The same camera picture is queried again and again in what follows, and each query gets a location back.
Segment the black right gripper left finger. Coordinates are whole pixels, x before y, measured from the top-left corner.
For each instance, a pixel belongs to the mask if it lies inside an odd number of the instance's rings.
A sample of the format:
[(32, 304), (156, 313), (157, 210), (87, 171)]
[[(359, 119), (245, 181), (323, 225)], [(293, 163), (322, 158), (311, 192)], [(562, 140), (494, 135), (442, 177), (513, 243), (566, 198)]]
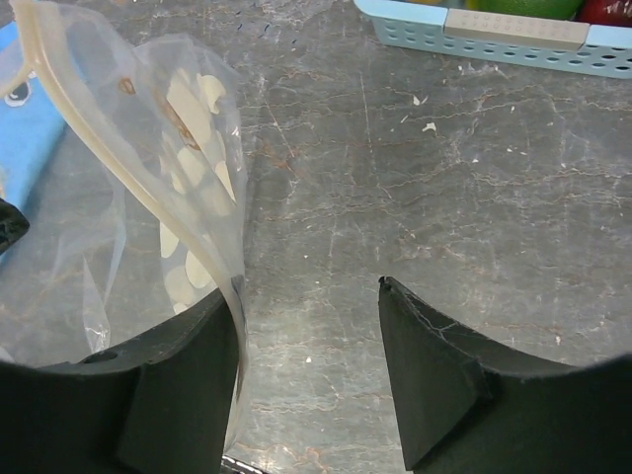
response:
[(214, 291), (77, 363), (1, 365), (5, 473), (216, 473), (238, 344)]

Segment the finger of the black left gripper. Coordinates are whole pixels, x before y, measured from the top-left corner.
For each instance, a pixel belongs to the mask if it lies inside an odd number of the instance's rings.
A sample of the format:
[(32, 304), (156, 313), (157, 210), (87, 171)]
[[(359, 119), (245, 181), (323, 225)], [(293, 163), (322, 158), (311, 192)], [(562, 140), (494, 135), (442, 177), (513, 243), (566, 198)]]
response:
[(0, 255), (17, 243), (30, 229), (29, 220), (12, 204), (0, 199)]

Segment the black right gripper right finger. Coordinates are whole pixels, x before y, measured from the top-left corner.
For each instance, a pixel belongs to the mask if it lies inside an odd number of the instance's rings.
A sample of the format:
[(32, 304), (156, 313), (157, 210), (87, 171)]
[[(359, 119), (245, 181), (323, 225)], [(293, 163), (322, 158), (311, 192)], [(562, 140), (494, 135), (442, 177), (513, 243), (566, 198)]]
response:
[(587, 366), (529, 355), (390, 276), (378, 307), (407, 471), (630, 471), (630, 355)]

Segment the clear dotted zip top bag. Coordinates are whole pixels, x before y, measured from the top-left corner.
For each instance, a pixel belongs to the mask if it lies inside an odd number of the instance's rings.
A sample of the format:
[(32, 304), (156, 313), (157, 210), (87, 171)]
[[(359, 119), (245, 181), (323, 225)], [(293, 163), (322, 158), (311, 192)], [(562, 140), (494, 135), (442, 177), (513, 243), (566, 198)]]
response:
[(219, 291), (239, 354), (231, 447), (249, 404), (236, 72), (187, 33), (133, 44), (85, 7), (10, 7), (1, 96), (34, 71), (65, 128), (1, 255), (2, 360), (75, 362)]

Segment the green toy lime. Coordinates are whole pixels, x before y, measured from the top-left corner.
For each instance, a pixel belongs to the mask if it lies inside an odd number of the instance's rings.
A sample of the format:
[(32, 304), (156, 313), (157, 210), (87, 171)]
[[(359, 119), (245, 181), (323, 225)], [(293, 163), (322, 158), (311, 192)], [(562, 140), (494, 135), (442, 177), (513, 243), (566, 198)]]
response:
[(477, 0), (468, 1), (471, 9), (525, 17), (569, 20), (582, 6), (583, 0)]

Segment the red toy apple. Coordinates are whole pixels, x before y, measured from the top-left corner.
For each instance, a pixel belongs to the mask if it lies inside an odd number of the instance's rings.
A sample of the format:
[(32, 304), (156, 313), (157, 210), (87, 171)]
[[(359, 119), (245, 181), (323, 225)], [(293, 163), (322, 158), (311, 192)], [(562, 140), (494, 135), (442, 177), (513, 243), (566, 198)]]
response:
[(587, 0), (575, 20), (591, 25), (631, 27), (631, 0)]

